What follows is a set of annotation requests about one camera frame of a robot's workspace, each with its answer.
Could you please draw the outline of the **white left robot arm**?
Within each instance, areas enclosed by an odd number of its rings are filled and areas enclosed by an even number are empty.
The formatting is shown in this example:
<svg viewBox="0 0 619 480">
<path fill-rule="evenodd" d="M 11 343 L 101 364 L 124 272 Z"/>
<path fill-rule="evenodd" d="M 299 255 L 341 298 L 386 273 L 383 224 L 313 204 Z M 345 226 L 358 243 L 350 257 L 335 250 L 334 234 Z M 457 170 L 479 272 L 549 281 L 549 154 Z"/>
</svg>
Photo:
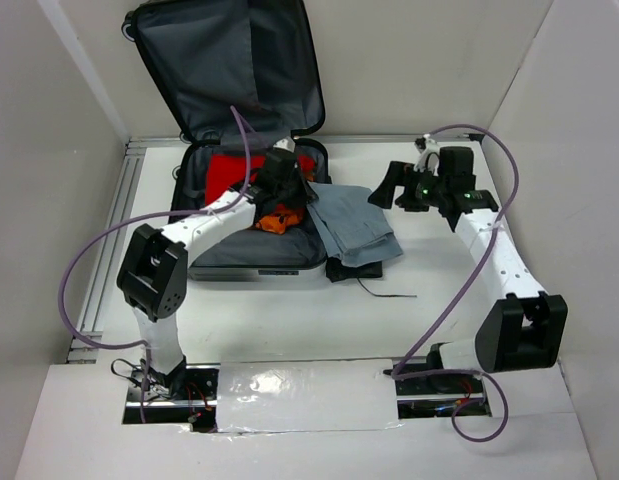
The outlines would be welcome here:
<svg viewBox="0 0 619 480">
<path fill-rule="evenodd" d="M 144 341 L 143 366 L 152 389 L 165 399 L 186 387 L 186 357 L 178 339 L 176 312 L 187 293 L 193 261 L 230 235 L 250 229 L 285 206 L 296 210 L 316 198 L 298 155 L 281 148 L 266 153 L 256 171 L 203 210 L 177 222 L 135 229 L 116 284 L 131 307 Z"/>
</svg>

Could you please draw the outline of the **orange patterned towel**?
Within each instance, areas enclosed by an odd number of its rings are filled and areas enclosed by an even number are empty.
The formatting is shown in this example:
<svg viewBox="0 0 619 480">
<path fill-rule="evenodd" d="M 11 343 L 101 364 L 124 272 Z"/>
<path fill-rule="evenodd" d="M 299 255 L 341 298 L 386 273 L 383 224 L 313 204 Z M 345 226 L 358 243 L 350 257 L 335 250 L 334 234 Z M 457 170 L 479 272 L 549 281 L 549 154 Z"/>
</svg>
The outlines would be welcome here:
<svg viewBox="0 0 619 480">
<path fill-rule="evenodd" d="M 262 217 L 255 223 L 255 228 L 264 232 L 283 235 L 292 227 L 302 223 L 304 209 L 282 209 Z"/>
</svg>

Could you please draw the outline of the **red cloth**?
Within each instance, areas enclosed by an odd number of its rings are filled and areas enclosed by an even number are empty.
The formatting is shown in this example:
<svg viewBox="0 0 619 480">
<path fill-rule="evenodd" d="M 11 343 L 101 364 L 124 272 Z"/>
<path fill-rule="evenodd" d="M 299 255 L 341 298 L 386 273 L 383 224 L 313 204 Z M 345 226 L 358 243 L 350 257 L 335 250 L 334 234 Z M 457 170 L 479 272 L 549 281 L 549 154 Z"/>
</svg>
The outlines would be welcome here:
<svg viewBox="0 0 619 480">
<path fill-rule="evenodd" d="M 250 180 L 255 178 L 255 172 L 263 166 L 264 161 L 264 155 L 252 157 Z M 305 177 L 314 180 L 317 162 L 307 155 L 300 155 L 299 161 Z M 245 171 L 245 157 L 213 154 L 206 174 L 205 206 L 215 202 L 232 185 L 243 181 Z"/>
</svg>

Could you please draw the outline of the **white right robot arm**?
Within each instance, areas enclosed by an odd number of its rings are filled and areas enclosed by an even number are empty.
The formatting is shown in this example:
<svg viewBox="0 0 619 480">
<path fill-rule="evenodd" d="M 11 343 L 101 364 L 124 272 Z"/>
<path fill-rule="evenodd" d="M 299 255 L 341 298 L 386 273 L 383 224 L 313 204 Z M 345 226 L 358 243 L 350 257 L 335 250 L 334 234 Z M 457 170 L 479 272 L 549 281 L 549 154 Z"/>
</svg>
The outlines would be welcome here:
<svg viewBox="0 0 619 480">
<path fill-rule="evenodd" d="M 476 187 L 469 147 L 432 144 L 417 163 L 393 161 L 369 202 L 406 212 L 436 209 L 458 235 L 478 267 L 493 305 L 477 333 L 438 343 L 427 356 L 425 379 L 437 392 L 449 391 L 460 370 L 486 373 L 545 369 L 557 359 L 568 307 L 551 295 L 524 264 L 503 225 L 502 208 Z"/>
</svg>

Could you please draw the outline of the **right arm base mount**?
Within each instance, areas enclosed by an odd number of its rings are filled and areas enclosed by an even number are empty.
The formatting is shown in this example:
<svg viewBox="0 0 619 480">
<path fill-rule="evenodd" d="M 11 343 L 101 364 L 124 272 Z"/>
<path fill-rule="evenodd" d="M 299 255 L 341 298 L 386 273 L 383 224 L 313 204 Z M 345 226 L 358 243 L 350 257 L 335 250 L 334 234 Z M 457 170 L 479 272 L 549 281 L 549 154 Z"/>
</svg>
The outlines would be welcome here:
<svg viewBox="0 0 619 480">
<path fill-rule="evenodd" d="M 450 418 L 460 405 L 469 403 L 459 416 L 489 416 L 483 384 L 474 376 L 431 375 L 395 380 L 400 420 Z"/>
</svg>

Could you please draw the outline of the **light blue denim jeans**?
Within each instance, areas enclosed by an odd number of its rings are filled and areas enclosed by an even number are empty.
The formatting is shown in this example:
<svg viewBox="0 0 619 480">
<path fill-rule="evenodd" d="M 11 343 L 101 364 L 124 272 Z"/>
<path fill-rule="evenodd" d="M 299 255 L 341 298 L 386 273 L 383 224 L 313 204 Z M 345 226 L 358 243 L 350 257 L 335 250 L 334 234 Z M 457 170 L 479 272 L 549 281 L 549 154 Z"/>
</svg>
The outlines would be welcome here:
<svg viewBox="0 0 619 480">
<path fill-rule="evenodd" d="M 330 258 L 357 268 L 403 254 L 383 210 L 368 202 L 369 188 L 314 182 L 309 186 L 317 198 L 307 210 Z"/>
</svg>

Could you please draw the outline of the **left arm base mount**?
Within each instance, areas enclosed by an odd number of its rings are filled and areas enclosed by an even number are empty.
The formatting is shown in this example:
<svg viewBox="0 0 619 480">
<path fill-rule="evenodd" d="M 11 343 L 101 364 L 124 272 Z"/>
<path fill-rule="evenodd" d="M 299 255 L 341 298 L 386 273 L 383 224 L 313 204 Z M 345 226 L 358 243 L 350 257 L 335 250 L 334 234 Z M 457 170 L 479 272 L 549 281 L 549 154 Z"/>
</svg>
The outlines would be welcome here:
<svg viewBox="0 0 619 480">
<path fill-rule="evenodd" d="M 122 423 L 184 424 L 196 433 L 217 432 L 219 367 L 219 364 L 188 365 L 170 387 L 162 386 L 151 375 L 141 392 L 142 367 L 122 358 L 113 360 L 111 373 L 127 385 Z"/>
</svg>

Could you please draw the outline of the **black garment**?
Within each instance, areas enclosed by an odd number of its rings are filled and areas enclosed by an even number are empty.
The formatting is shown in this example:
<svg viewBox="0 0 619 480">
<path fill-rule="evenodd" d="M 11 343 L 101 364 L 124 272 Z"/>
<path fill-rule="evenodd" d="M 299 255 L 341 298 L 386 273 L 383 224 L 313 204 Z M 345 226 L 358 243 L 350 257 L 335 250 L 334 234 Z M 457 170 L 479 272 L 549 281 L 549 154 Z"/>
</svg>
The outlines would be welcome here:
<svg viewBox="0 0 619 480">
<path fill-rule="evenodd" d="M 325 275 L 332 283 L 350 279 L 380 279 L 383 277 L 383 265 L 381 262 L 372 262 L 359 267 L 347 267 L 337 258 L 328 258 Z"/>
</svg>

